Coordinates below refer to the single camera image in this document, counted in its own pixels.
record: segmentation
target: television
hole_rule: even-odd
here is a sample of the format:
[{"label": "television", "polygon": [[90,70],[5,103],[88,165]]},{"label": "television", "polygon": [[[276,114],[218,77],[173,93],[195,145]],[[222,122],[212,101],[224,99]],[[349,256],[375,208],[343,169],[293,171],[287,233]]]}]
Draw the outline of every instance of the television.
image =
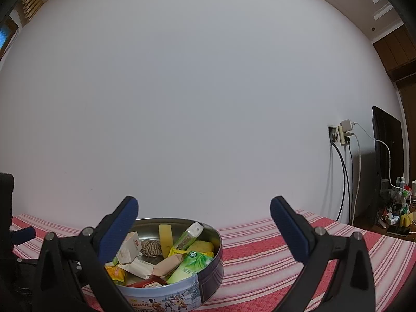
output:
[{"label": "television", "polygon": [[[391,153],[392,165],[390,177],[393,185],[396,184],[397,177],[403,177],[404,173],[404,153],[403,135],[401,122],[387,113],[386,111],[373,106],[373,130],[374,138],[387,144]],[[387,203],[381,192],[381,182],[388,179],[388,151],[384,144],[375,142],[376,147],[376,184],[374,188],[373,201],[369,208],[369,218],[373,224],[377,222],[377,214]]]}]

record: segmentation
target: yellow sponge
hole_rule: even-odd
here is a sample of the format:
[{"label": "yellow sponge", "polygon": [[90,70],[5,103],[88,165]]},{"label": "yellow sponge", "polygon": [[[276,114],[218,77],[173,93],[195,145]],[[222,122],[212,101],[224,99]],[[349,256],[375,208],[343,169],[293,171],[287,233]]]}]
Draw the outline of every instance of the yellow sponge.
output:
[{"label": "yellow sponge", "polygon": [[173,246],[172,229],[169,224],[159,225],[160,246],[162,247],[163,258],[169,256],[169,251]]},{"label": "yellow sponge", "polygon": [[214,251],[214,245],[210,242],[206,241],[194,241],[190,247],[188,247],[187,251],[196,251],[196,252],[213,252]]},{"label": "yellow sponge", "polygon": [[402,214],[400,217],[400,226],[404,226],[404,227],[408,227],[411,223],[413,219],[413,212],[411,212],[410,214]]}]

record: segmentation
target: green package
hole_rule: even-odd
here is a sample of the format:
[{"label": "green package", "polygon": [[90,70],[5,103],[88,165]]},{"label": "green package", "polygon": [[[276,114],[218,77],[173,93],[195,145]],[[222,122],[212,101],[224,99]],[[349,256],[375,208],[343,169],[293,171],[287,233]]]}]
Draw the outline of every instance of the green package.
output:
[{"label": "green package", "polygon": [[182,263],[168,279],[168,284],[176,283],[180,280],[189,278],[199,271],[206,268],[214,258],[208,257],[203,253],[192,251],[187,254]]}]

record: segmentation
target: wall outlet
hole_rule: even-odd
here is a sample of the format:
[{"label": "wall outlet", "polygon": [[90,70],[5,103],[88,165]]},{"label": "wall outlet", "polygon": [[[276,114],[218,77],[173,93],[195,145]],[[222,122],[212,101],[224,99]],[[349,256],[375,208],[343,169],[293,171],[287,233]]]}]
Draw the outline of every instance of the wall outlet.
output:
[{"label": "wall outlet", "polygon": [[329,140],[331,142],[337,143],[338,142],[338,127],[337,126],[328,126],[329,132]]},{"label": "wall outlet", "polygon": [[340,134],[341,146],[346,145],[344,131],[342,130],[342,126],[338,126],[338,133]]}]

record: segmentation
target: bottle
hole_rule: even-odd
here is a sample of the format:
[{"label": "bottle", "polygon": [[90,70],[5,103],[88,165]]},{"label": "bottle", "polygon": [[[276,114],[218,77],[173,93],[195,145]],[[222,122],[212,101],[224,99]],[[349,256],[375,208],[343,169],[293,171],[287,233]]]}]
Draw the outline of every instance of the bottle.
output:
[{"label": "bottle", "polygon": [[400,189],[399,189],[399,199],[402,199],[402,201],[404,201],[405,198],[401,197],[401,194],[403,192],[403,188],[404,188],[404,177],[402,177],[400,179],[400,185],[399,185]]},{"label": "bottle", "polygon": [[396,187],[393,187],[392,188],[392,194],[391,194],[391,198],[393,199],[393,198],[396,198],[396,200],[398,200],[399,199],[399,196],[398,196],[398,194],[399,194],[399,187],[400,187],[400,180],[401,180],[401,177],[397,177],[396,178]]}]

